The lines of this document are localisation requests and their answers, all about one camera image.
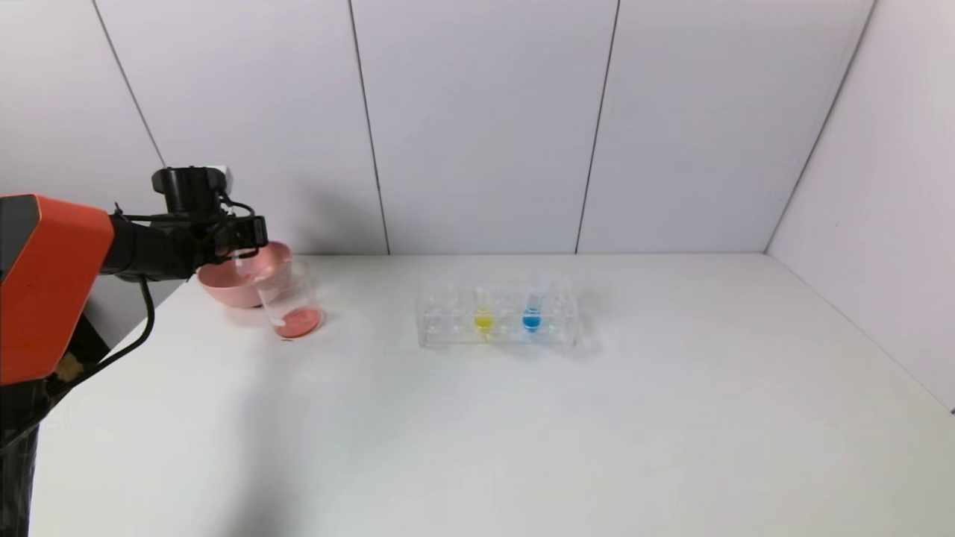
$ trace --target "white wall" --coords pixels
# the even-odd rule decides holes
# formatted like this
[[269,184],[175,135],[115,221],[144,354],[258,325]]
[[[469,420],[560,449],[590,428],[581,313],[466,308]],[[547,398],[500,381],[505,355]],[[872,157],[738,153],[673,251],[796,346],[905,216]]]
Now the white wall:
[[297,253],[385,253],[348,0],[99,0],[166,164],[229,166]]
[[572,252],[615,0],[352,0],[395,253]]
[[955,2],[877,4],[769,253],[955,407]]
[[622,0],[579,251],[763,251],[871,4]]
[[[161,166],[93,5],[0,2],[0,195],[162,212],[150,183]],[[178,284],[154,284],[153,294]],[[87,313],[110,345],[145,317],[138,286],[106,277]]]

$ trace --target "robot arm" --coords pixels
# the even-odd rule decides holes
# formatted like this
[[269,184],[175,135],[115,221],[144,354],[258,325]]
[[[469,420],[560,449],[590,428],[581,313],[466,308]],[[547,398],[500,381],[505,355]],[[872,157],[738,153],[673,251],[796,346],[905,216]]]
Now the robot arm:
[[[109,215],[42,196],[0,198],[0,393],[29,393],[34,418],[51,406],[46,379],[98,274],[145,287],[147,281],[187,279],[202,265],[221,263],[236,250],[254,255],[268,243],[265,219],[229,199],[227,171],[165,168],[152,180],[165,197],[165,214],[126,215],[117,208]],[[232,214],[235,207],[248,214]],[[5,409],[21,406],[4,400]],[[7,433],[28,420],[7,410],[3,418],[6,443],[13,440]]]

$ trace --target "black cable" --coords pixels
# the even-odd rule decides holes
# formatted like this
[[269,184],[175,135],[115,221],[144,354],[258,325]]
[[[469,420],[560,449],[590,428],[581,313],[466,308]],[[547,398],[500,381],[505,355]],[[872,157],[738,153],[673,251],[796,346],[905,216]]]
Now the black cable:
[[[139,337],[136,338],[136,341],[130,343],[122,350],[92,366],[88,371],[84,372],[80,376],[77,376],[70,382],[64,383],[55,391],[50,392],[50,398],[56,399],[57,397],[65,395],[76,386],[102,371],[106,366],[131,353],[146,341],[146,338],[148,338],[149,334],[153,331],[153,326],[156,324],[156,305],[153,303],[153,295],[149,292],[149,284],[147,283],[145,276],[139,277],[139,290],[142,291],[142,299],[146,303],[146,328],[143,329]],[[0,447],[0,454],[6,453],[8,449],[24,439],[33,429],[37,427],[37,425],[40,424],[40,421],[50,413],[50,410],[52,409],[48,409],[46,412],[42,412],[30,418],[26,424],[17,430],[10,440],[4,442],[3,446]]]
[[84,371],[70,382],[64,383],[62,386],[57,388],[56,391],[50,393],[50,397],[58,397],[69,392],[76,386],[79,386],[86,380],[93,377],[93,375],[105,369],[108,365],[131,353],[137,347],[146,342],[149,334],[153,331],[153,326],[156,324],[156,305],[153,303],[153,295],[149,292],[149,284],[145,276],[139,277],[139,290],[142,291],[142,299],[146,303],[146,328],[142,330],[142,333],[136,338],[136,341],[130,343],[121,351],[112,354],[108,358],[92,366],[90,369]]

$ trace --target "pink bowl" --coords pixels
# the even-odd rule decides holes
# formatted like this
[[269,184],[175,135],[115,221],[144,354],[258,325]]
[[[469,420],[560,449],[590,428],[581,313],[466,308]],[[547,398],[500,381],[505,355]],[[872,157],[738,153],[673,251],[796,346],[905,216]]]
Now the pink bowl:
[[[259,249],[255,257],[244,260],[256,268],[278,267],[292,258],[292,252],[282,243],[270,242]],[[237,271],[235,261],[229,260],[221,265],[204,265],[196,273],[199,283],[209,296],[222,302],[229,308],[255,308],[262,306],[262,299],[255,291],[250,280],[243,278]]]

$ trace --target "yellow liquid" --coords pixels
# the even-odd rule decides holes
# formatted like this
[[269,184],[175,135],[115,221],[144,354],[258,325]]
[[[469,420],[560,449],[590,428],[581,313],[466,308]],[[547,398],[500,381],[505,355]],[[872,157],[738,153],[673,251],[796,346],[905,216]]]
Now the yellow liquid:
[[480,333],[488,333],[494,327],[494,316],[487,308],[475,310],[475,326]]

